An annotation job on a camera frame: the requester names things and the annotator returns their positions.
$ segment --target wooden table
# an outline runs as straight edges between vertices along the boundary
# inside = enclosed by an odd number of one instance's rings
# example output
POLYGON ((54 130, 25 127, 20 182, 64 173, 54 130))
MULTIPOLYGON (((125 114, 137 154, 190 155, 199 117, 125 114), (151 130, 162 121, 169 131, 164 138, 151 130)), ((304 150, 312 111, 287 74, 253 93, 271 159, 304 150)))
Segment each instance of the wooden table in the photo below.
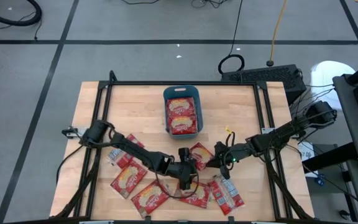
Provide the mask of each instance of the wooden table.
MULTIPOLYGON (((72 123, 74 127, 90 126, 97 86, 98 82, 82 83, 72 123)), ((178 161, 178 149, 180 147, 191 147, 197 142, 206 146, 213 153, 216 142, 224 142, 227 137, 225 126, 236 132, 236 143, 244 142, 245 138, 260 133, 255 97, 251 86, 197 86, 203 109, 204 128, 195 139, 175 141, 165 132, 162 93, 166 87, 161 85, 113 86, 108 121, 113 123, 120 133, 124 135, 134 134, 145 145, 146 149, 174 155, 178 161)), ((101 101, 100 118, 105 92, 101 101)), ((282 83, 268 83, 268 93, 275 125, 281 126, 287 123, 291 120, 291 116, 282 83)), ((260 99, 264 109, 265 125, 268 127, 261 91, 260 99)), ((297 147, 295 141, 291 141, 289 144, 297 147)), ((77 147, 78 140, 69 139, 65 156, 77 147)), ((140 220, 141 217, 130 198, 151 183, 155 179, 155 174, 149 171, 131 193, 129 199, 122 199, 110 187, 110 183, 119 173, 107 160, 111 150, 111 147, 102 150, 91 218, 93 220, 140 220)), ((82 149, 63 165, 50 212, 51 215, 56 215, 61 211, 77 190, 84 154, 85 149, 82 149)), ((282 150, 281 155, 289 191, 305 211, 313 216, 310 195, 299 154, 288 148, 282 150)), ((200 181, 205 183, 218 173, 219 169, 207 168, 200 172, 200 181)), ((169 183, 170 190, 176 187, 176 179, 170 177, 161 177, 161 179, 165 179, 169 183)), ((235 168, 231 171, 231 180, 245 201, 245 207, 241 207, 230 214, 234 216, 235 220, 274 220, 267 171, 265 165, 258 158, 248 157, 240 163, 236 163, 235 168)), ((284 217, 282 195, 278 188, 277 192, 280 212, 284 217)), ((88 191, 83 196, 81 215, 85 214, 87 198, 88 191)), ((208 209, 202 209, 172 198, 156 209, 151 216, 152 220, 227 220, 215 201, 209 203, 208 209)))

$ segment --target red snack packet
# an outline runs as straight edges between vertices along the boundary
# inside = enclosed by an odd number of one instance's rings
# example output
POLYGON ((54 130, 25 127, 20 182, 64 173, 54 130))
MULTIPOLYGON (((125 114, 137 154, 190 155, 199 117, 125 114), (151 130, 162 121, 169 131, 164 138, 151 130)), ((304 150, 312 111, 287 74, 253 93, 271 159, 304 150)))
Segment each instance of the red snack packet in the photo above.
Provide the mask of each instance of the red snack packet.
POLYGON ((212 155, 201 143, 195 144, 190 148, 190 154, 196 159, 196 168, 201 171, 214 155, 212 155))
MULTIPOLYGON (((179 183, 178 183, 178 187, 175 192, 175 196, 176 197, 186 197, 187 195, 194 192, 194 189, 196 188, 196 186, 197 186, 197 183, 192 183, 190 190, 180 190, 179 183)), ((195 194, 193 194, 191 197, 181 198, 178 200, 182 201, 182 202, 189 203, 191 205, 199 206, 201 208, 206 208, 208 206, 209 193, 211 193, 211 188, 206 184, 199 183, 195 194)))
POLYGON ((121 171, 121 173, 118 174, 110 186, 117 190, 117 192, 124 198, 128 198, 129 194, 142 180, 146 173, 146 169, 144 169, 135 161, 131 160, 128 165, 121 171))
MULTIPOLYGON (((160 184, 161 187, 168 192, 168 185, 163 180, 160 180, 160 184)), ((155 180, 137 195, 132 197, 131 200, 141 217, 144 218, 147 215, 150 215, 152 211, 168 200, 168 198, 169 196, 162 192, 158 181, 155 180)))
MULTIPOLYGON (((144 147, 144 145, 140 141, 138 141, 133 134, 128 135, 127 139, 132 141, 133 143, 136 143, 140 147, 144 147)), ((113 165, 123 169, 134 157, 122 151, 121 149, 113 149, 109 153, 109 158, 113 165)))
POLYGON ((196 115, 193 97, 176 98, 167 100, 168 116, 196 115))
POLYGON ((196 116, 168 117, 168 128, 171 134, 197 133, 196 116))
POLYGON ((244 201, 231 180, 226 180, 222 175, 216 175, 208 182, 208 185, 224 215, 244 205, 244 201))

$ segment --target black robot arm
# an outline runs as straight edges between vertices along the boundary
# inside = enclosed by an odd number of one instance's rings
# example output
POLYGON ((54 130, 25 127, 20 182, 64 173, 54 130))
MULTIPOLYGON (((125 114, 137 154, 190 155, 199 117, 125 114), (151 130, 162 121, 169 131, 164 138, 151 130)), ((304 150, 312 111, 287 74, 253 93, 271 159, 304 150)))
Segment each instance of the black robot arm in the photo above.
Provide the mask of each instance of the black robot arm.
POLYGON ((124 135, 115 130, 111 123, 105 121, 94 121, 84 133, 80 144, 91 148, 112 146, 121 149, 141 160, 150 171, 178 179, 182 190, 190 189, 191 181, 197 175, 195 160, 190 157, 188 148, 184 147, 178 150, 180 162, 175 162, 174 156, 162 152, 150 152, 126 139, 124 135), (97 143, 103 138, 108 128, 110 128, 110 141, 97 143))
POLYGON ((318 101, 306 109, 301 116, 270 133, 251 136, 246 139, 246 143, 234 144, 229 147, 222 142, 217 142, 214 158, 206 166, 220 168, 222 175, 229 179, 227 165, 232 162, 239 162, 251 155, 254 157, 264 156, 270 149, 282 149, 293 135, 304 132, 306 128, 323 129, 333 124, 335 119, 336 110, 333 110, 328 103, 318 101))

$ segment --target white label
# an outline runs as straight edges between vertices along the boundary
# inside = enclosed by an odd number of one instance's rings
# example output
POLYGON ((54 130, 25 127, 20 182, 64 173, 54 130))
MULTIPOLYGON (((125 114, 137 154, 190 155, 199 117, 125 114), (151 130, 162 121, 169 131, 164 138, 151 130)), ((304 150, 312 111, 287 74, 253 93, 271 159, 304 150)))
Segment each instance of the white label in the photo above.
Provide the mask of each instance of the white label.
MULTIPOLYGON (((314 150, 313 145, 309 142, 301 142, 301 144, 298 145, 299 151, 302 153, 302 161, 305 161, 307 159, 311 159, 314 157, 314 150)), ((317 177, 317 175, 310 172, 305 174, 306 177, 317 177)))

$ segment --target keyboard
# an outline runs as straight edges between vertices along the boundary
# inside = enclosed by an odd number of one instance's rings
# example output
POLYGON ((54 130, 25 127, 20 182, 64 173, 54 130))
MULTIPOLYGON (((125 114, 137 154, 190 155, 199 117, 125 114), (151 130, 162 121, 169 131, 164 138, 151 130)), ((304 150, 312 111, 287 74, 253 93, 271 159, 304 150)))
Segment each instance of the keyboard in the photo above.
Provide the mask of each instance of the keyboard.
POLYGON ((305 90, 301 75, 296 65, 283 65, 269 68, 258 68, 238 72, 226 72, 222 75, 222 81, 230 82, 282 82, 287 94, 288 104, 292 104, 305 90))

